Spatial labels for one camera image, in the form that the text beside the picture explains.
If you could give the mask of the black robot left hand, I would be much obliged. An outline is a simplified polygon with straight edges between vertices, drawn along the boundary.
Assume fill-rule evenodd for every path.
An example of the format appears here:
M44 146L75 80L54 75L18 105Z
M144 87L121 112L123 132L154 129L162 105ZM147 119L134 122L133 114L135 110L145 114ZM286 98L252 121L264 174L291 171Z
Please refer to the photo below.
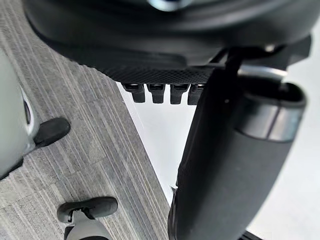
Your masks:
M306 59L317 0L25 0L49 47L134 102L196 110L168 216L171 240L237 240L271 191L307 98L283 82Z

